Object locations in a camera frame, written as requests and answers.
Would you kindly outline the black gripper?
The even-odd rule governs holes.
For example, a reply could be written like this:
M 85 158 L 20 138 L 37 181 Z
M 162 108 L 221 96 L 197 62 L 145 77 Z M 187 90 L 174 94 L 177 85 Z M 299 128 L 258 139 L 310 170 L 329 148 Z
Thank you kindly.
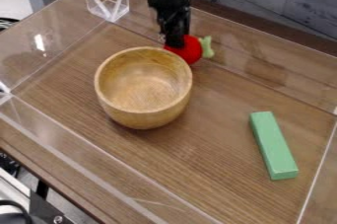
M 189 34 L 190 0 L 149 0 L 157 11 L 157 23 L 165 37 L 165 45 L 183 47 L 183 36 Z

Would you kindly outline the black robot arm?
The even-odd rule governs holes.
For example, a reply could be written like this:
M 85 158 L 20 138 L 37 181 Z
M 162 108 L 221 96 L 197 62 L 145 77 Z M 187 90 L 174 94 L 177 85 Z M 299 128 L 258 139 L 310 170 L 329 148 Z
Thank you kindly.
M 183 36 L 189 34 L 190 0 L 147 0 L 147 5 L 157 12 L 165 45 L 183 48 Z

